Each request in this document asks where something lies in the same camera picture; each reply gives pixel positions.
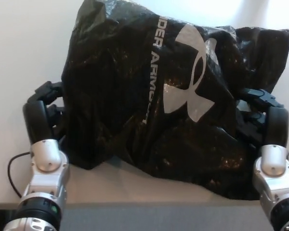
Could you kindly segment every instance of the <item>black plastic bag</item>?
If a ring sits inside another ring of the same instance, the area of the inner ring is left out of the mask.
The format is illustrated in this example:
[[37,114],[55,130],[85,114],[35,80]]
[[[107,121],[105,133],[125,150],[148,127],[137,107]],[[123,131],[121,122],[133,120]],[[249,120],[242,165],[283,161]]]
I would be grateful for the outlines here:
[[200,27],[124,0],[85,0],[62,75],[65,151],[254,200],[257,150],[236,139],[237,93],[271,92],[289,30]]

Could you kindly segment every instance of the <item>white table surface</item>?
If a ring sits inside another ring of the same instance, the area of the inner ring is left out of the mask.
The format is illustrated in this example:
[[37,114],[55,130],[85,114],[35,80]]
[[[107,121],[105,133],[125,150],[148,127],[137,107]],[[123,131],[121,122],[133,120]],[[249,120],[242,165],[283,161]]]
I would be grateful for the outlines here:
[[[137,0],[164,16],[200,26],[289,28],[289,0]],[[60,81],[69,39],[82,0],[0,0],[0,208],[19,199],[7,179],[7,163],[29,150],[22,106],[45,81]],[[274,95],[289,110],[289,58]],[[13,180],[23,191],[29,156],[15,160]],[[91,171],[71,167],[68,206],[256,205],[230,201],[199,186],[155,179],[112,160]]]

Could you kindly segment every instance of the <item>black cable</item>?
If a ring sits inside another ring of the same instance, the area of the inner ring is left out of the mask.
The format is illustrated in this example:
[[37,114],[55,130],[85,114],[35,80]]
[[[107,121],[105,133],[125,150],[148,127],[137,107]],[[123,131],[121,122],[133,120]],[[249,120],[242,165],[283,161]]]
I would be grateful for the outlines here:
[[8,178],[9,178],[9,182],[10,182],[12,188],[14,189],[15,193],[19,196],[19,198],[21,198],[21,194],[19,193],[19,191],[18,191],[17,188],[15,187],[15,185],[14,185],[14,183],[13,183],[13,181],[12,181],[12,178],[11,178],[11,164],[12,164],[12,162],[13,162],[15,159],[17,159],[17,158],[19,158],[19,157],[21,157],[21,156],[24,156],[24,155],[29,155],[29,154],[30,154],[30,152],[16,155],[16,156],[14,156],[12,159],[10,159],[9,164],[8,164]]

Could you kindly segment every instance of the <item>white logo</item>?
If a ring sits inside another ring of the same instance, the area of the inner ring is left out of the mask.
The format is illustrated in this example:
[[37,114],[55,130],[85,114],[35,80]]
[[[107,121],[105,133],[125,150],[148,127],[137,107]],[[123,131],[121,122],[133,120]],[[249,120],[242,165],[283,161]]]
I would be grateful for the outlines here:
[[[168,84],[164,84],[164,112],[167,114],[172,113],[178,110],[187,102],[187,113],[194,122],[197,122],[214,105],[214,102],[212,102],[211,100],[208,100],[206,98],[203,98],[197,95],[195,90],[198,88],[199,84],[201,83],[205,70],[206,70],[206,61],[207,61],[206,46],[210,46],[210,43],[213,43],[212,51],[214,54],[209,53],[209,55],[216,56],[214,52],[216,40],[212,38],[212,39],[207,40],[205,43],[202,36],[198,32],[198,30],[194,26],[186,24],[183,27],[183,29],[180,31],[180,33],[178,34],[175,41],[191,46],[192,48],[198,51],[198,54],[194,61],[194,66],[193,66],[193,70],[191,74],[191,81],[190,81],[188,89],[182,90],[182,89],[170,86]],[[197,62],[200,59],[202,59],[202,62],[203,62],[202,73],[198,81],[195,84],[193,84],[195,68],[196,68]]]

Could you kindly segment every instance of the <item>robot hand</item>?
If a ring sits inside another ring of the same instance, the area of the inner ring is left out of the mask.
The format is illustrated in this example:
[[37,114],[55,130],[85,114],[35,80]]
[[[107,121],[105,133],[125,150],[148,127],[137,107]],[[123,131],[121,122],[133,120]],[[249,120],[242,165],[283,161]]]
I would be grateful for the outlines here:
[[4,231],[59,231],[66,204],[68,159],[56,140],[31,146],[33,176]]

